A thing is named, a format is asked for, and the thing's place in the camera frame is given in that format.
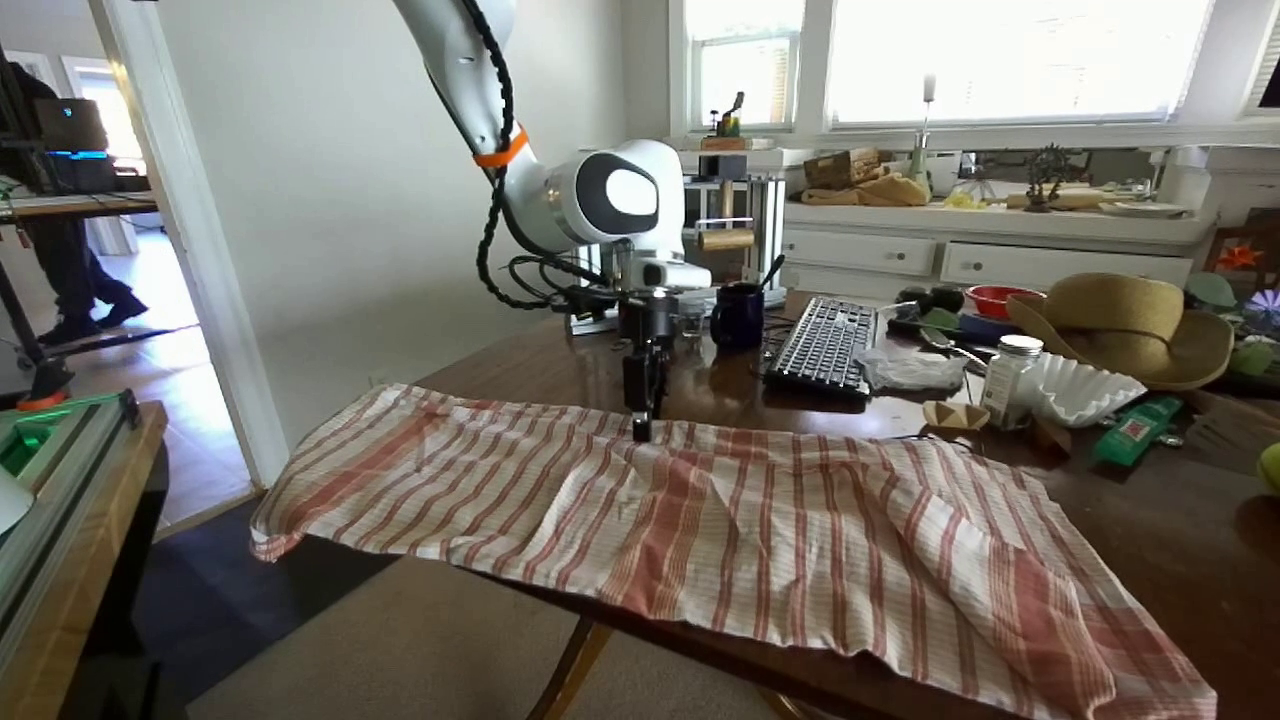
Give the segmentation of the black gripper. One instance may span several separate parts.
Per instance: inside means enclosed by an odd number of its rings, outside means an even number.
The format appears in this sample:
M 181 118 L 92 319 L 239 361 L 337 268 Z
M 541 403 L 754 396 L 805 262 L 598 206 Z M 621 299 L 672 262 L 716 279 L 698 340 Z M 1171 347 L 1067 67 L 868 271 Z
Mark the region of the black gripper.
M 621 330 L 624 330 L 624 403 L 626 433 L 634 443 L 651 441 L 656 403 L 663 392 L 663 365 L 672 347 L 672 299 L 666 299 L 666 268 L 644 262 L 639 284 L 621 299 Z

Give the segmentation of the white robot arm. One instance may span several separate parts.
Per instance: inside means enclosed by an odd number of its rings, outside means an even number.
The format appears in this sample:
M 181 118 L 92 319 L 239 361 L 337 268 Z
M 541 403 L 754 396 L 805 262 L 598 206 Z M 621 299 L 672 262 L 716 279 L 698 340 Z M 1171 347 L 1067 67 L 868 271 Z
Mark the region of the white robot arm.
M 395 0 L 426 79 L 488 179 L 478 284 L 506 309 L 617 315 L 624 403 L 648 441 L 663 399 L 672 311 L 711 271 L 682 254 L 682 172 L 663 139 L 581 149 L 542 163 L 516 118 L 516 0 Z

